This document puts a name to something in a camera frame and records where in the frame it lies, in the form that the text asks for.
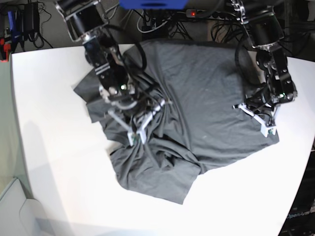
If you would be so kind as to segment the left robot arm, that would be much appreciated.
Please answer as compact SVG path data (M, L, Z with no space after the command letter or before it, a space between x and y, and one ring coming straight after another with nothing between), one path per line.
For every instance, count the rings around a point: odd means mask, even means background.
M278 106L297 97L296 86L288 71L287 57L280 45L284 32L274 11L274 7L281 3L281 0L231 2L244 33L235 51L235 64L243 79L245 108L255 117L268 117L268 123L274 122ZM252 73L240 62L245 42L256 50L256 63L264 73L264 82L252 78Z

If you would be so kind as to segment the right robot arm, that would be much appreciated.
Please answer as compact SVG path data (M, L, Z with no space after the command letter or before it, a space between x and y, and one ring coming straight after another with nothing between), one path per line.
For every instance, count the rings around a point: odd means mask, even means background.
M146 128L165 101L154 98L148 88L140 86L135 73L147 67L140 43L134 45L142 64L131 66L111 32L124 30L110 23L101 1L58 0L55 7L66 23L71 40L83 44L86 59L99 80L101 97L112 106L108 114L126 128Z

